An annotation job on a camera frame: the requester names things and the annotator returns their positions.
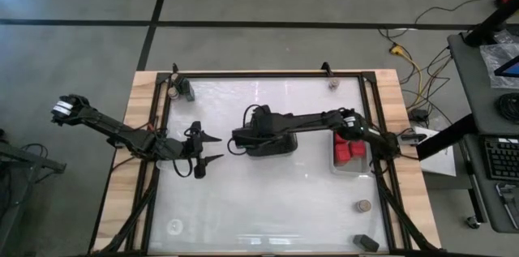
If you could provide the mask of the dark grey plastic bin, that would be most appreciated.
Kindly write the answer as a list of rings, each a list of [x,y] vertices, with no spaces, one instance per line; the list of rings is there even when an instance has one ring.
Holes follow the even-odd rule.
[[[253,157],[275,156],[295,151],[298,147],[296,134],[286,134],[279,139],[262,143],[254,148],[247,148],[246,154]]]

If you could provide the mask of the clear plastic bag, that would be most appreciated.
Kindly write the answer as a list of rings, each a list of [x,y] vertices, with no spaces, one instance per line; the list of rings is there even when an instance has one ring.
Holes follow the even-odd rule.
[[[494,71],[519,55],[519,44],[494,44],[480,47],[492,88],[519,90],[519,78],[495,76]]]

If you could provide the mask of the white plastic bin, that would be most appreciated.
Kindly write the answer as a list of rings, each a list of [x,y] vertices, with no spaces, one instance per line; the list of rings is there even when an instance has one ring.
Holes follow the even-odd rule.
[[[333,134],[336,133],[336,132],[333,132],[332,133],[332,159],[331,159],[331,170],[333,173],[335,174],[348,174],[348,175],[351,175],[351,176],[359,176],[359,175],[364,175],[364,174],[368,174],[370,173],[370,166],[369,166],[369,163],[371,161],[371,150],[370,150],[370,145],[366,142],[364,142],[366,144],[366,148],[367,148],[367,154],[364,158],[352,158],[350,159],[350,161],[344,165],[344,166],[335,166],[334,165],[334,142],[333,142]]]

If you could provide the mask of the black keyboard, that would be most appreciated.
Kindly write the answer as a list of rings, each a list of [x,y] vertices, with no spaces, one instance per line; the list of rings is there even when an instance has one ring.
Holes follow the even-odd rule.
[[[519,182],[519,139],[483,137],[483,155],[490,179]]]

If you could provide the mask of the grey metal tool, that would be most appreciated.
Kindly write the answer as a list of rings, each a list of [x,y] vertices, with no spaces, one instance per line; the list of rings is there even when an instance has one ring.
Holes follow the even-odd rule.
[[[519,230],[519,186],[498,183],[496,190],[514,229]]]

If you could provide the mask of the black metal stand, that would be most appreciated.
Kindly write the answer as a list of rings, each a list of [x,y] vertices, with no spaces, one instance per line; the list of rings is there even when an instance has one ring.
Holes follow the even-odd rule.
[[[13,146],[0,128],[0,257],[6,257],[33,187],[66,169],[66,164],[48,155],[48,148],[41,143]]]

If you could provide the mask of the white paper sheet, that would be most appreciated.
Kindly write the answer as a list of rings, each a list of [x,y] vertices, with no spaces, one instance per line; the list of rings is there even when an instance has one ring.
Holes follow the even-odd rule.
[[[423,143],[426,139],[439,133],[438,131],[433,131],[420,126],[415,126],[414,131],[417,134],[424,134],[426,136],[426,138],[421,140],[419,143]],[[445,148],[440,152],[421,160],[420,165],[423,172],[437,173],[451,177],[457,176],[453,146]]]

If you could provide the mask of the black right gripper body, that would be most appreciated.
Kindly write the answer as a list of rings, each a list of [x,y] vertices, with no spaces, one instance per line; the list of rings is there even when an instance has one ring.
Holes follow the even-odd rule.
[[[259,148],[285,134],[273,125],[273,113],[267,105],[249,105],[242,117],[242,126],[233,130],[237,148]]]

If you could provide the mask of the black stand pole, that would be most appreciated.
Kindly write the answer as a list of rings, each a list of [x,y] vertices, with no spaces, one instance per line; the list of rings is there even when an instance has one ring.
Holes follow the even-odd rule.
[[[494,13],[478,24],[473,31],[464,38],[464,42],[471,47],[482,45],[491,37],[495,28],[505,22],[517,10],[519,10],[519,0],[509,0],[505,4],[502,4]]]

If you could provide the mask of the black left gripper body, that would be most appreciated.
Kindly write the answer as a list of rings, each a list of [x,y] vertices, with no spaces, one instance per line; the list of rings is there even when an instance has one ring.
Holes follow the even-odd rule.
[[[204,178],[206,175],[205,163],[202,160],[202,128],[200,121],[194,121],[189,128],[184,131],[186,141],[183,144],[182,154],[187,159],[189,167],[188,176],[192,174],[196,179]]]

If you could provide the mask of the grey desk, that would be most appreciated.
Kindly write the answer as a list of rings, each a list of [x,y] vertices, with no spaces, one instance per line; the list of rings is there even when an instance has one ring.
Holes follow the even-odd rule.
[[[480,146],[480,139],[484,135],[519,139],[519,124],[502,118],[495,108],[497,98],[511,91],[506,88],[491,87],[491,80],[479,47],[468,46],[464,38],[463,33],[450,35],[447,38],[475,125],[474,133],[462,137],[462,154],[474,173],[473,180],[483,203],[486,221],[498,233],[519,233],[519,229],[513,226],[498,195],[496,190],[498,182],[487,177],[486,159]]]

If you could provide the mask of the black power adapter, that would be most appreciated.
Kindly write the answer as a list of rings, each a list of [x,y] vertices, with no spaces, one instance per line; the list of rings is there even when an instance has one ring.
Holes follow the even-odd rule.
[[[427,122],[429,112],[426,109],[412,109],[408,112],[408,119],[412,122]]]

